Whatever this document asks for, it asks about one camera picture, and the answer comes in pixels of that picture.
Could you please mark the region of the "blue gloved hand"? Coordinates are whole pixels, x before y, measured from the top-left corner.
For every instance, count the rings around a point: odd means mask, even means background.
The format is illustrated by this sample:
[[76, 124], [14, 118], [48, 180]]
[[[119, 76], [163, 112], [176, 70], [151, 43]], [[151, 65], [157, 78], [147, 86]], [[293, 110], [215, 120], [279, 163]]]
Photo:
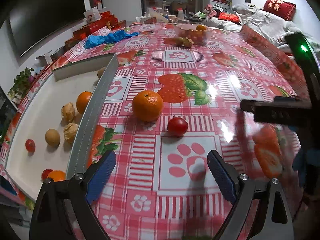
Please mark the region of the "blue gloved hand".
[[299, 186], [310, 200], [319, 200], [319, 150], [301, 147], [292, 168], [298, 172]]

